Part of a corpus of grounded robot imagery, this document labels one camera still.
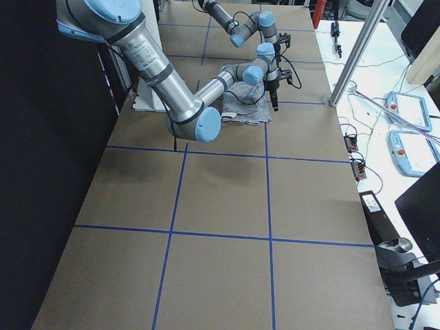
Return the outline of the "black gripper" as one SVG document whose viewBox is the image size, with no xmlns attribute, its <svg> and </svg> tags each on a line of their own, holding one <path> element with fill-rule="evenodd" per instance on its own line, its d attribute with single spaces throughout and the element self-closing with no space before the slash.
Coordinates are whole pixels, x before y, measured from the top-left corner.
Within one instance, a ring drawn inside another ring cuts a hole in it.
<svg viewBox="0 0 440 330">
<path fill-rule="evenodd" d="M 269 90 L 269 97 L 274 111 L 279 110 L 277 89 L 282 80 L 286 80 L 288 85 L 293 85 L 292 71 L 290 69 L 277 68 L 271 71 L 266 79 L 266 90 Z"/>
<path fill-rule="evenodd" d="M 275 41 L 273 42 L 273 46 L 276 52 L 281 51 L 281 46 L 285 46 L 285 50 L 289 49 L 291 46 L 291 35 L 288 33 L 278 33 L 276 35 Z"/>
</svg>

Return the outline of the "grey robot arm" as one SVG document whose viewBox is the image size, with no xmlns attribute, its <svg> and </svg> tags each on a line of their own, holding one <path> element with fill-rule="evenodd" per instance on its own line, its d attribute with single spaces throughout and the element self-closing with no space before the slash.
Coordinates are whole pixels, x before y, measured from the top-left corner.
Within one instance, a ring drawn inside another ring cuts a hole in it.
<svg viewBox="0 0 440 330">
<path fill-rule="evenodd" d="M 239 11 L 247 17 L 245 23 L 239 23 L 235 16 L 231 16 L 217 1 L 198 1 L 203 12 L 209 14 L 230 35 L 230 41 L 235 47 L 242 47 L 255 33 L 263 35 L 266 43 L 271 43 L 276 52 L 281 51 L 281 45 L 289 49 L 291 35 L 278 33 L 275 16 L 272 11 L 254 11 L 250 14 Z"/>
<path fill-rule="evenodd" d="M 216 1 L 200 1 L 199 6 L 230 35 L 235 47 L 241 47 L 256 32 L 262 33 L 264 41 L 253 61 L 226 65 L 197 93 L 189 90 L 147 30 L 140 1 L 57 1 L 57 24 L 59 32 L 70 38 L 119 47 L 144 82 L 166 103 L 170 133 L 176 138 L 209 143 L 221 130 L 221 115 L 211 104 L 236 82 L 262 83 L 273 109 L 278 110 L 279 82 L 292 83 L 291 70 L 280 68 L 281 46 L 289 46 L 291 36 L 278 32 L 271 11 L 253 12 L 239 24 Z"/>
</svg>

